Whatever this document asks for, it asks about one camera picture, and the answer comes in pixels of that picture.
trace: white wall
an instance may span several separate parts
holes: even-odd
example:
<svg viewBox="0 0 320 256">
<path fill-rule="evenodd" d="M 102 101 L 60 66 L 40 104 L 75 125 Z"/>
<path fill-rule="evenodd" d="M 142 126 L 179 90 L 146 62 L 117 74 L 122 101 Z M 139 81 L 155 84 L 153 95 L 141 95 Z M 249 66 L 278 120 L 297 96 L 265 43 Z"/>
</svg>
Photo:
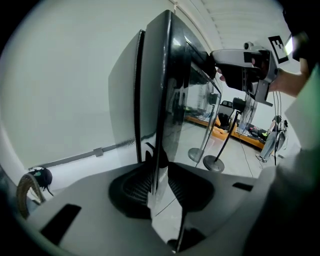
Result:
<svg viewBox="0 0 320 256">
<path fill-rule="evenodd" d="M 3 124 L 25 168 L 114 145 L 108 76 L 168 0 L 46 0 L 7 45 Z"/>
</svg>

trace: ceiling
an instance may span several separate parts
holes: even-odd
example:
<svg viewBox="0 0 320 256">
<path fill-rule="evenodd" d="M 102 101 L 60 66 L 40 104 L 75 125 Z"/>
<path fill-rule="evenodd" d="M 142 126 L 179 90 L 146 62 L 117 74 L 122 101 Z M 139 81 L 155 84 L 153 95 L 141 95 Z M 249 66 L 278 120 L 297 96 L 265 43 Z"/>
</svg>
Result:
<svg viewBox="0 0 320 256">
<path fill-rule="evenodd" d="M 283 9 L 274 0 L 201 0 L 213 20 L 224 49 L 243 49 L 245 42 L 290 31 Z"/>
</svg>

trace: handheld device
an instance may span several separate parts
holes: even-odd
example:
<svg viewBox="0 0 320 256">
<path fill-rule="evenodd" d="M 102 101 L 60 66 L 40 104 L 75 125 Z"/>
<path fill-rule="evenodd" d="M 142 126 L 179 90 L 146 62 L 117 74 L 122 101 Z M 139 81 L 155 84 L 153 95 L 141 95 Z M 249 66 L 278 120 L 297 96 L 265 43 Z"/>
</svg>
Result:
<svg viewBox="0 0 320 256">
<path fill-rule="evenodd" d="M 269 86 L 276 79 L 278 68 L 271 50 L 244 44 L 244 49 L 215 50 L 210 55 L 214 65 L 221 69 L 226 85 L 244 91 L 255 101 L 267 102 Z"/>
</svg>

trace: floor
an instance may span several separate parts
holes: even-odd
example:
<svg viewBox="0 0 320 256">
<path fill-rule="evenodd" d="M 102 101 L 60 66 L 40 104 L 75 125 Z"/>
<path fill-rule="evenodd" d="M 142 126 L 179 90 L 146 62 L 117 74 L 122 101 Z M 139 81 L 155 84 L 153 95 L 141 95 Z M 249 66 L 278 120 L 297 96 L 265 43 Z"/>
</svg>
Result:
<svg viewBox="0 0 320 256">
<path fill-rule="evenodd" d="M 188 157 L 188 150 L 195 145 L 201 146 L 204 133 L 204 127 L 192 123 L 184 123 L 182 125 L 174 161 L 190 166 L 196 166 L 197 163 L 193 162 Z M 210 137 L 197 168 L 207 170 L 203 164 L 203 158 L 207 155 L 217 156 L 222 145 L 223 141 L 215 137 Z M 220 156 L 220 159 L 225 165 L 225 169 L 222 173 L 258 178 L 263 168 L 274 166 L 273 158 L 270 158 L 266 163 L 259 162 L 255 156 L 259 152 L 259 149 L 250 146 L 245 142 L 240 143 L 239 140 L 231 137 Z M 155 214 L 152 219 L 152 226 L 162 240 L 168 242 L 171 239 L 177 239 L 179 236 L 182 207 L 176 200 L 168 183 L 166 183 L 165 178 L 160 183 L 159 187 L 161 188 L 159 196 L 161 198 L 157 198 L 158 204 L 154 210 Z"/>
</svg>

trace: black chair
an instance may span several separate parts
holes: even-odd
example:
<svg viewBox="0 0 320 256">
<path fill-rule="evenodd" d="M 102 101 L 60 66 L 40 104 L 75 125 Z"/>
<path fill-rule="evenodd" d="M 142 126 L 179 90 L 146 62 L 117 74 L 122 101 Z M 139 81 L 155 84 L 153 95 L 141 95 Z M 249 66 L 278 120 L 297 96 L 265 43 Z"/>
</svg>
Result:
<svg viewBox="0 0 320 256">
<path fill-rule="evenodd" d="M 216 125 L 218 128 L 223 130 L 228 130 L 231 116 L 234 113 L 234 109 L 232 108 L 232 102 L 224 100 L 219 107 L 218 117 L 221 122 L 221 125 Z"/>
</svg>

